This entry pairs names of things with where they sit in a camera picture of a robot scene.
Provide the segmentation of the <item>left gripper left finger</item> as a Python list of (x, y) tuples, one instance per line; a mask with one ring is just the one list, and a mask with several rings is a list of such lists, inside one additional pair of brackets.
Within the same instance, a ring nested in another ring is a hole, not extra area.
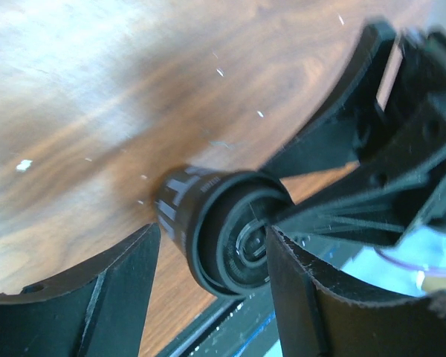
[(153, 223), (59, 274), (0, 294), (0, 356), (137, 356), (158, 259)]

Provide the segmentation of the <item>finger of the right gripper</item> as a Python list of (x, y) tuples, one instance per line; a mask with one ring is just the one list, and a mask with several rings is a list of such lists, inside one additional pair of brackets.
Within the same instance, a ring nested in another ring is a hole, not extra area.
[(283, 233), (394, 246), (418, 225), (428, 167), (359, 167), (271, 218)]
[(358, 134), (358, 122), (375, 108), (395, 38), (389, 22), (364, 25), (332, 91), (299, 132), (262, 165), (262, 172), (281, 179), (342, 167), (357, 158), (357, 148), (366, 139)]

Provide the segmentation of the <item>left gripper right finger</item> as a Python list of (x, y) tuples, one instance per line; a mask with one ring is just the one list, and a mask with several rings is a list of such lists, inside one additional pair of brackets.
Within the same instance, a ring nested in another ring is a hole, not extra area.
[(267, 229), (284, 356), (446, 356), (446, 289), (422, 297), (365, 283)]

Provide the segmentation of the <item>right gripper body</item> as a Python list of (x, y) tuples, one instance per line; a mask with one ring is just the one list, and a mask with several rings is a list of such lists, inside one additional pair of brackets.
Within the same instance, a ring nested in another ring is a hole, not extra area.
[(387, 105), (375, 94), (395, 41), (391, 29), (366, 29), (355, 51), (359, 129), (352, 201), (356, 231), (446, 229), (446, 33), (401, 37), (402, 60)]

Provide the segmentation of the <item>black cup lid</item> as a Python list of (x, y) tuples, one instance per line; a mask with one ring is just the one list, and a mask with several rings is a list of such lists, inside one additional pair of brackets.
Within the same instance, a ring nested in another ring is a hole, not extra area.
[(212, 193), (198, 232), (202, 286), (221, 298), (240, 298), (269, 282), (266, 226), (293, 205), (283, 184), (261, 173), (226, 176)]

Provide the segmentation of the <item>single black cup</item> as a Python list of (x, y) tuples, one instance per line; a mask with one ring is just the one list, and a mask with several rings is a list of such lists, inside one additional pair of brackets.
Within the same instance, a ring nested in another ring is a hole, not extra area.
[(175, 167), (163, 178), (155, 197), (158, 222), (183, 255), (187, 254), (187, 237), (190, 235), (194, 214), (212, 187), (227, 171), (183, 165)]

